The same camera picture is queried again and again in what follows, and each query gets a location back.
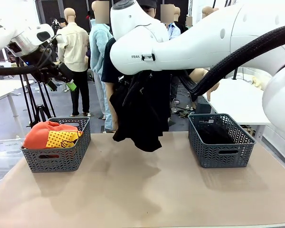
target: beige tabletop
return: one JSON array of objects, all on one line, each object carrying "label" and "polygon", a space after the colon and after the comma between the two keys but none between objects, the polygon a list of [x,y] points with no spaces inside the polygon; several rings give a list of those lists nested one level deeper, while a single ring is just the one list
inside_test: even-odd
[{"label": "beige tabletop", "polygon": [[203,169],[187,132],[154,153],[93,134],[78,171],[30,172],[0,183],[0,228],[211,227],[285,223],[285,169],[260,144],[238,169]]}]

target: red cloth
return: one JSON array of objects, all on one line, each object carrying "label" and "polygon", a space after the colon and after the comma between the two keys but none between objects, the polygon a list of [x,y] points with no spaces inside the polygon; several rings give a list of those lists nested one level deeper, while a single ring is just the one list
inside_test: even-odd
[{"label": "red cloth", "polygon": [[44,149],[48,142],[49,131],[78,131],[77,127],[67,124],[45,121],[33,126],[25,137],[23,147],[28,149]]}]

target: black pants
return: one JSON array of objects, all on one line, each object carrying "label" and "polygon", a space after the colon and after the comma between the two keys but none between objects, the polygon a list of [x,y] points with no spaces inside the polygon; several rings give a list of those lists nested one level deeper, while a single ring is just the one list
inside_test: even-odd
[{"label": "black pants", "polygon": [[74,73],[74,83],[77,86],[75,91],[71,91],[72,103],[73,103],[73,113],[72,115],[79,115],[78,112],[78,100],[79,92],[82,98],[82,108],[84,113],[88,113],[90,109],[90,98],[89,98],[89,86],[87,84],[87,70],[83,72]]},{"label": "black pants", "polygon": [[170,92],[170,102],[176,99],[177,96],[177,89],[179,87],[179,78],[177,75],[172,74],[171,75],[171,92]]}]

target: gray basket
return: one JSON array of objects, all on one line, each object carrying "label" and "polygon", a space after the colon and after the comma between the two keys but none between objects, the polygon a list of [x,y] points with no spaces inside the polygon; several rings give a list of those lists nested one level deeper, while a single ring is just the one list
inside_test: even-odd
[{"label": "gray basket", "polygon": [[90,117],[50,118],[59,124],[79,124],[78,130],[84,134],[70,148],[29,150],[22,149],[32,172],[68,172],[78,170],[91,142]]},{"label": "gray basket", "polygon": [[[189,115],[189,141],[203,168],[246,167],[256,141],[227,114]],[[236,144],[205,144],[198,130],[207,125],[224,128]]]}]

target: light blue hoodie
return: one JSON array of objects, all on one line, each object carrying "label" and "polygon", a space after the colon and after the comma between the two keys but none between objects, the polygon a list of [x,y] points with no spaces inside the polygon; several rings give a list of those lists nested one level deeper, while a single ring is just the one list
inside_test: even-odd
[{"label": "light blue hoodie", "polygon": [[98,73],[103,73],[105,46],[113,36],[110,27],[106,24],[96,24],[95,19],[91,20],[92,29],[90,32],[91,48],[91,69]]}]

